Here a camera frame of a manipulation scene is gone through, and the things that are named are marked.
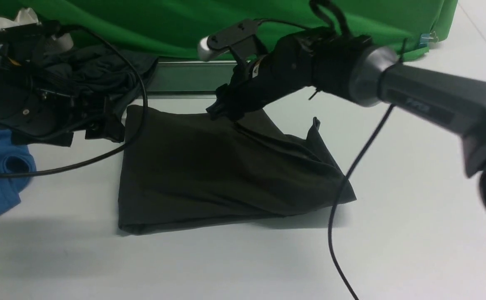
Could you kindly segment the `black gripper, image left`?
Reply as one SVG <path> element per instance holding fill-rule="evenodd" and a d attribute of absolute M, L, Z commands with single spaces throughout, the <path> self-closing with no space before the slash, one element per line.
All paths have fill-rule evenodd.
<path fill-rule="evenodd" d="M 0 129 L 9 129 L 16 145 L 70 146 L 76 131 L 87 140 L 124 142 L 110 98 L 62 91 L 64 80 L 43 68 L 46 40 L 64 33 L 58 21 L 0 30 Z"/>

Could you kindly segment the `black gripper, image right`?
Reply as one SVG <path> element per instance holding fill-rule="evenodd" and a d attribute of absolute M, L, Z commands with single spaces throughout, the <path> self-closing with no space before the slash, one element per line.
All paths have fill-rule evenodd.
<path fill-rule="evenodd" d="M 239 121 L 291 93 L 313 85 L 313 56 L 320 32 L 296 32 L 278 40 L 271 53 L 241 70 L 218 88 L 217 99 L 205 110 L 211 120 Z"/>

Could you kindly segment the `gray black robot arm, right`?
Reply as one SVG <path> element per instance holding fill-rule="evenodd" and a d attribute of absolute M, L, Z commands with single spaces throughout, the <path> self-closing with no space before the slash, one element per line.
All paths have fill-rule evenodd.
<path fill-rule="evenodd" d="M 364 108 L 388 103 L 461 138 L 466 176 L 481 173 L 486 209 L 486 82 L 407 66 L 367 35 L 325 27 L 282 37 L 271 52 L 251 33 L 219 32 L 198 44 L 204 62 L 224 53 L 232 54 L 237 68 L 207 108 L 212 119 L 239 120 L 304 87 Z"/>

